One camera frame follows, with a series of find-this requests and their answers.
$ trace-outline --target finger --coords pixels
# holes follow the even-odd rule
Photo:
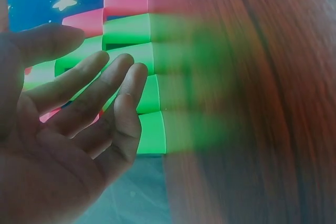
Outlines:
[[[119,95],[129,94],[134,106],[137,107],[147,79],[145,65],[134,64],[128,71],[119,91]],[[112,142],[115,125],[114,102],[104,115],[93,125],[80,132],[73,138],[74,144],[88,153],[92,158],[97,157]]]
[[[84,40],[78,28],[58,24],[42,25],[19,33],[4,33],[0,40],[10,42],[18,49],[24,67],[62,57],[77,49]]]
[[[74,68],[24,93],[34,102],[40,115],[67,103],[79,90],[89,84],[109,61],[109,55],[97,52],[78,63]]]
[[[0,32],[8,31],[8,3],[0,0]]]
[[[107,186],[131,167],[141,136],[136,105],[130,95],[121,94],[116,98],[114,114],[115,131],[112,144],[94,159]]]
[[[133,63],[130,55],[120,55],[73,103],[55,114],[47,124],[68,137],[86,128],[117,91]]]

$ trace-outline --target hand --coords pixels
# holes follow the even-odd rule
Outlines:
[[[131,56],[119,56],[46,123],[39,117],[89,84],[108,54],[98,52],[55,81],[22,92],[25,68],[82,42],[82,31],[59,25],[0,35],[1,223],[71,223],[135,159],[141,135],[135,108],[147,69]],[[87,127],[120,85],[116,100]]]

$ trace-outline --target star print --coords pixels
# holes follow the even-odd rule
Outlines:
[[[55,5],[53,5],[53,8],[58,8],[60,11],[63,11],[65,8],[76,4],[77,1],[75,0],[60,0]]]

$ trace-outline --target foam block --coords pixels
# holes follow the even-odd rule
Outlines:
[[[103,34],[103,23],[105,21],[104,8],[101,8],[66,17],[62,24],[80,28],[85,32],[86,38],[90,38]]]
[[[138,154],[165,154],[166,134],[162,112],[140,115],[142,134]]]
[[[33,66],[29,71],[25,71],[24,90],[32,89],[46,82],[53,81],[55,79],[55,62],[54,60],[43,62]]]
[[[110,61],[103,68],[103,71],[107,66],[115,60],[115,58],[120,54],[130,54],[134,58],[135,63],[143,63],[148,68],[148,75],[154,74],[154,55],[153,55],[153,44],[146,43],[130,47],[123,47],[114,50],[108,50],[107,53],[110,56]]]
[[[143,44],[151,41],[150,15],[142,14],[107,21],[103,44]]]
[[[104,0],[107,16],[133,16],[148,13],[148,0]]]
[[[40,117],[40,121],[45,123],[47,122],[53,115],[55,115],[57,112],[59,112],[61,108],[54,109],[51,112],[48,112],[47,114]]]
[[[102,50],[102,36],[85,39],[83,44],[75,51],[56,60],[55,76],[61,75],[66,70],[73,68],[81,60],[101,50]]]
[[[116,96],[117,92],[104,105],[103,111],[106,111]],[[147,78],[142,97],[137,107],[137,112],[138,114],[147,114],[157,111],[160,111],[159,83],[157,81],[157,75],[153,75]]]

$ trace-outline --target palm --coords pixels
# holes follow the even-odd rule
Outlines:
[[[140,138],[135,106],[146,69],[133,65],[130,56],[115,60],[46,123],[39,120],[89,83],[107,61],[105,53],[98,53],[56,81],[19,95],[16,116],[4,124],[5,141],[0,142],[0,189],[5,189],[0,212],[8,222],[68,223],[134,160]],[[120,84],[117,100],[88,127]]]

